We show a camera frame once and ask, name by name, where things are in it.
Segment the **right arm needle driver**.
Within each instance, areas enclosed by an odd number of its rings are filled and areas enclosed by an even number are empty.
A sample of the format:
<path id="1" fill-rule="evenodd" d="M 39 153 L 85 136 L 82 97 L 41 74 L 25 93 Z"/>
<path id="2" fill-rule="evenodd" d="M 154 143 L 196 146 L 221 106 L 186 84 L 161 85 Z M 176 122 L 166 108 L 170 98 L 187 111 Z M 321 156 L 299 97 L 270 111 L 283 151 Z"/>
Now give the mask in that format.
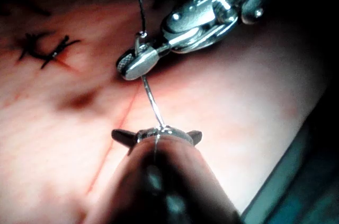
<path id="1" fill-rule="evenodd" d="M 188 53 L 221 40 L 240 18 L 247 0 L 188 0 L 164 18 L 161 30 L 170 49 Z"/>

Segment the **left arm needle driver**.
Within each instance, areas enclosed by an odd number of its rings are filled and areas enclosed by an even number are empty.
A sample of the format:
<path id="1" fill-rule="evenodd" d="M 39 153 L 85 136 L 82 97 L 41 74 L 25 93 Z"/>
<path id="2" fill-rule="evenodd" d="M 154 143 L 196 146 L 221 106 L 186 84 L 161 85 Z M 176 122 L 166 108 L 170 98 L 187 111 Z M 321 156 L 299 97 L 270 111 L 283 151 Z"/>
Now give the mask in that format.
<path id="1" fill-rule="evenodd" d="M 193 139 L 189 136 L 188 133 L 171 126 L 153 127 L 145 130 L 139 130 L 136 133 L 135 141 L 136 143 L 140 143 L 142 140 L 146 138 L 156 137 L 159 139 L 161 136 L 173 136 L 181 138 L 189 142 L 190 144 L 193 144 Z"/>

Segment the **right arm needle driver jaw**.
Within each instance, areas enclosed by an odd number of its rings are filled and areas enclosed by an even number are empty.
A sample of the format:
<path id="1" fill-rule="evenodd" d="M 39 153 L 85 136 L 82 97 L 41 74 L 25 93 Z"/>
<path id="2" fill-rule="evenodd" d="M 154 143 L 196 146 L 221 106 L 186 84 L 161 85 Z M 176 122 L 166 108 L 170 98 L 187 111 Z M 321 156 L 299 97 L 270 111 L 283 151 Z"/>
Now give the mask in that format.
<path id="1" fill-rule="evenodd" d="M 116 69 L 119 73 L 127 73 L 136 59 L 136 52 L 134 48 L 128 49 L 123 53 L 116 62 Z"/>
<path id="2" fill-rule="evenodd" d="M 122 73 L 125 80 L 135 80 L 147 74 L 160 60 L 170 52 L 170 46 L 163 43 L 161 46 L 142 44 L 136 53 L 136 59 L 127 73 Z"/>

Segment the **left arm needle driver jaw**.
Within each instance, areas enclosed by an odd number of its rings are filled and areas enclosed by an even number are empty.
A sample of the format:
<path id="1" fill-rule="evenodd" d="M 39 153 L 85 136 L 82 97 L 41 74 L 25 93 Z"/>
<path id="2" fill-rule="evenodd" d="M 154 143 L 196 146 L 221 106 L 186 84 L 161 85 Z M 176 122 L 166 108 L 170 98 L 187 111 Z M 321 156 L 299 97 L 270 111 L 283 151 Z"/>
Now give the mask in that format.
<path id="1" fill-rule="evenodd" d="M 192 139 L 192 144 L 196 146 L 202 140 L 202 132 L 198 130 L 192 130 L 187 133 Z"/>
<path id="2" fill-rule="evenodd" d="M 111 137 L 116 142 L 119 142 L 128 148 L 133 147 L 137 143 L 136 133 L 128 130 L 113 129 Z"/>

